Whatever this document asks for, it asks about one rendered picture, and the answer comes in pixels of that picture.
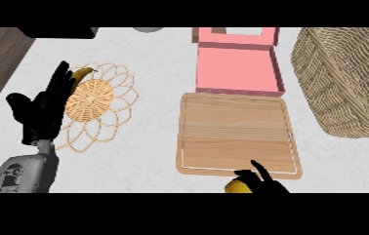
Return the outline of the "yellow banana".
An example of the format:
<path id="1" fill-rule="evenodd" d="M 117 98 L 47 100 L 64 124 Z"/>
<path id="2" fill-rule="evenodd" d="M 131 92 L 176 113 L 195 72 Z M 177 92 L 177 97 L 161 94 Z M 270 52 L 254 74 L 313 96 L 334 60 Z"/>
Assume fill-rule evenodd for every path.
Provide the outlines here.
<path id="1" fill-rule="evenodd" d="M 72 73 L 72 78 L 75 79 L 75 82 L 74 82 L 74 85 L 72 85 L 72 88 L 71 88 L 71 92 L 75 92 L 80 82 L 83 81 L 83 79 L 86 78 L 86 76 L 87 76 L 92 72 L 95 72 L 95 69 L 93 69 L 93 68 L 90 68 L 90 67 L 83 67 L 80 70 L 77 70 L 77 71 Z"/>

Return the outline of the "tan wicker basket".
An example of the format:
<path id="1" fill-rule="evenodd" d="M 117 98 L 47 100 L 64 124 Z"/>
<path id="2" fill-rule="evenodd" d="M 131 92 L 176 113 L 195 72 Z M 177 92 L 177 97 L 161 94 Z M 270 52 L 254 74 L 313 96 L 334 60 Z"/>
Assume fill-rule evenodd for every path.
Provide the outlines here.
<path id="1" fill-rule="evenodd" d="M 291 64 L 323 131 L 369 137 L 369 27 L 303 27 Z"/>

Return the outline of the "yellow lemon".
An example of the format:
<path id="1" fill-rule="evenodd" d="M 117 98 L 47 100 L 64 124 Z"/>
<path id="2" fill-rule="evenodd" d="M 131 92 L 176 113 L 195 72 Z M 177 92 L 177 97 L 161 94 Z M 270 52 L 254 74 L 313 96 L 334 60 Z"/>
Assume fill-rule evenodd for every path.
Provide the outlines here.
<path id="1" fill-rule="evenodd" d="M 224 192 L 226 193 L 251 193 L 252 190 L 250 189 L 247 183 L 241 179 L 235 178 L 224 186 Z"/>

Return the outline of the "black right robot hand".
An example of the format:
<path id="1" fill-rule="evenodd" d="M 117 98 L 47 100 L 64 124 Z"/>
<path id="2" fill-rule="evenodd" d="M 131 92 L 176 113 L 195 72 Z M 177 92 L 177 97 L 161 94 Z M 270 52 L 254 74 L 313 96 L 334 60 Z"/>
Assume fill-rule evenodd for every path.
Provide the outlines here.
<path id="1" fill-rule="evenodd" d="M 236 179 L 245 183 L 250 190 L 255 194 L 286 194 L 288 190 L 278 180 L 273 180 L 272 175 L 264 166 L 255 161 L 251 161 L 257 172 L 251 170 L 235 171 Z"/>

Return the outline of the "wooden cutting board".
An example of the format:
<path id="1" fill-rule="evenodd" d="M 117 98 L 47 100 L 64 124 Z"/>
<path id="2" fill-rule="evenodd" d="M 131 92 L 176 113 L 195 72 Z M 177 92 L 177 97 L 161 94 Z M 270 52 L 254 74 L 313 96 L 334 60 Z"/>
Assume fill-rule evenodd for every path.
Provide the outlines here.
<path id="1" fill-rule="evenodd" d="M 279 179 L 303 176 L 281 98 L 188 93 L 180 102 L 176 168 L 186 175 L 232 176 L 258 162 Z"/>

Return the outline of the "pink open box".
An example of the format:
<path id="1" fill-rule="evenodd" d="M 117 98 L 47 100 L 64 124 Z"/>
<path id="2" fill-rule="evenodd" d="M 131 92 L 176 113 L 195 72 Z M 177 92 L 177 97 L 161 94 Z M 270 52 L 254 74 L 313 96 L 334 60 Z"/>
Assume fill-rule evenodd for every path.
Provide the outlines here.
<path id="1" fill-rule="evenodd" d="M 196 92 L 279 98 L 285 93 L 278 56 L 278 27 L 260 35 L 229 34 L 224 27 L 195 27 Z"/>

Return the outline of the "grey round object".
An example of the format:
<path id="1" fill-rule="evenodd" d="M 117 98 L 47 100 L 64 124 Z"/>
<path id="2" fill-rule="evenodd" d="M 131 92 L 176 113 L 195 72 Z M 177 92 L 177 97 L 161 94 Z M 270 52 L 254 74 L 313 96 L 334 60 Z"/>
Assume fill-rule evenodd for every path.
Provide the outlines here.
<path id="1" fill-rule="evenodd" d="M 162 27 L 133 27 L 142 33 L 154 33 L 162 30 Z"/>

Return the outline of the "woven wicker flower placemat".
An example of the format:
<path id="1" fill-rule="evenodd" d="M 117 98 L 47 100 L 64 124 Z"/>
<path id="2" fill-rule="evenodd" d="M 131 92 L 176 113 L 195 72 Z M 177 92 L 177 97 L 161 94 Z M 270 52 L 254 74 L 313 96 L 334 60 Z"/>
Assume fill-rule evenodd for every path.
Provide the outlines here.
<path id="1" fill-rule="evenodd" d="M 95 61 L 71 68 L 92 68 L 69 97 L 61 135 L 53 141 L 58 151 L 84 153 L 96 143 L 114 141 L 118 129 L 133 118 L 139 99 L 136 78 L 124 64 Z"/>

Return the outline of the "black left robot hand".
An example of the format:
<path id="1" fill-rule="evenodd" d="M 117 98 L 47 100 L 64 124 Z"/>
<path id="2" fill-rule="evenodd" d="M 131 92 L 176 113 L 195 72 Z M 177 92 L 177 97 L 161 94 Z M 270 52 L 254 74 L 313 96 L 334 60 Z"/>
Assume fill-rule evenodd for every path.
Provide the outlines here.
<path id="1" fill-rule="evenodd" d="M 69 63 L 62 60 L 46 90 L 37 94 L 34 99 L 21 93 L 10 93 L 6 96 L 15 120 L 24 125 L 24 145 L 34 145 L 41 139 L 56 139 L 74 83 Z"/>

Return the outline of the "black appliance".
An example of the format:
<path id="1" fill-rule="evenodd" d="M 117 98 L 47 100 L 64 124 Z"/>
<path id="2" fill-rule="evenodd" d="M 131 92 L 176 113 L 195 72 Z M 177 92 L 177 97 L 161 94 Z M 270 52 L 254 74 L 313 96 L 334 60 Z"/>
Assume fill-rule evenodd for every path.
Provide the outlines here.
<path id="1" fill-rule="evenodd" d="M 96 27 L 21 27 L 30 38 L 93 39 Z"/>

